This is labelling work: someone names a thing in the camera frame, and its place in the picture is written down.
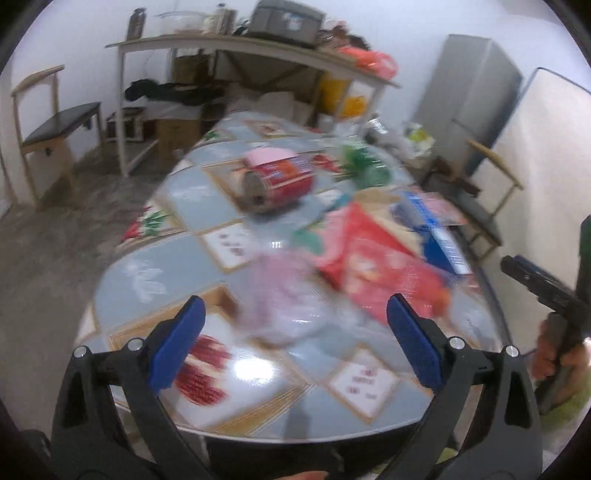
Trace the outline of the person's right hand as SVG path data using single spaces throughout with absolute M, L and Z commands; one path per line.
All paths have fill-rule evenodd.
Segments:
M 570 368 L 571 376 L 581 376 L 590 365 L 590 345 L 586 340 L 567 353 L 558 354 L 550 321 L 540 327 L 537 348 L 532 361 L 532 374 L 536 380 L 545 380 L 557 373 L 558 367 Z

